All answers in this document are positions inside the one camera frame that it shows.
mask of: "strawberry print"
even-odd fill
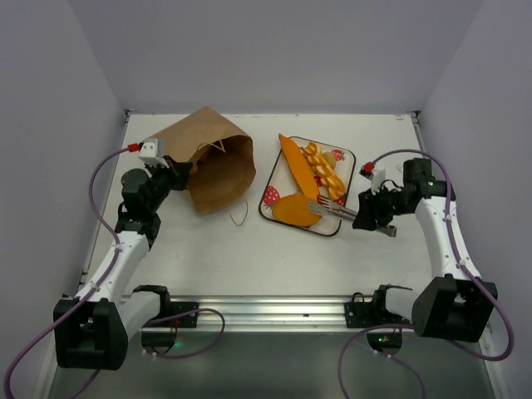
[[[336,201],[334,201],[340,206],[346,206],[346,197],[345,195],[342,198],[338,198]]]
[[[331,152],[334,154],[334,158],[336,159],[336,161],[346,159],[346,155],[344,154],[342,150],[332,150]]]
[[[270,185],[266,192],[264,193],[263,202],[264,205],[266,205],[266,208],[272,208],[273,204],[275,204],[277,201],[281,199],[281,196],[279,195],[279,192],[275,187]]]

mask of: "gray floor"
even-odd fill
[[[337,359],[349,336],[233,332],[210,352],[179,361],[143,357],[137,336],[122,368],[102,372],[79,397],[340,399]],[[173,352],[191,351],[211,337],[182,333],[181,346]],[[354,342],[345,358],[343,375],[352,398],[421,398],[419,384],[408,370],[365,347]],[[407,335],[399,355],[420,372],[430,399],[494,397],[484,363],[446,342]],[[88,375],[59,369],[50,398],[71,395]]]

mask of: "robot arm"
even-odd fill
[[[123,304],[121,299],[133,273],[150,251],[159,233],[156,211],[171,190],[184,190],[191,163],[178,164],[163,156],[162,142],[146,140],[139,157],[145,170],[133,169],[122,176],[122,198],[115,231],[120,252],[111,272],[100,286],[115,256],[116,244],[95,274],[74,298],[64,298],[54,308],[57,320],[80,298],[96,292],[55,330],[57,364],[60,367],[116,370],[126,358],[129,340],[152,318],[171,316],[166,287],[140,286]]]
[[[361,173],[370,179],[377,176],[379,186],[372,185],[359,195],[360,217],[353,222],[353,228],[374,230],[388,225],[395,215],[415,214],[425,235],[432,270],[432,281],[421,294],[397,286],[381,286],[374,297],[383,301],[388,313],[410,320],[419,336],[477,342],[493,304],[458,267],[460,260],[451,250],[444,211],[446,182],[434,178],[430,160],[405,162],[404,186],[392,190],[383,186],[381,171],[370,169],[365,165]],[[465,266],[480,280],[458,225],[454,193],[451,199],[450,217],[458,249]],[[497,298],[493,283],[481,283]]]

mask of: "gray wall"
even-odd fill
[[[66,1],[1,3],[3,376],[76,286],[96,227],[87,182],[118,147],[123,114]],[[98,185],[100,199],[108,180]],[[45,347],[15,371],[17,397],[31,397]]]
[[[532,311],[532,2],[486,0],[421,113],[428,148],[448,165],[477,268],[497,282],[516,331],[504,362],[530,397]],[[497,347],[506,331],[495,322]]]
[[[122,105],[421,109],[481,0],[71,0]]]

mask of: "red connector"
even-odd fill
[[[129,150],[129,152],[137,152],[137,151],[140,151],[140,144],[141,143],[133,143],[133,144],[129,144],[127,146],[127,149]]]

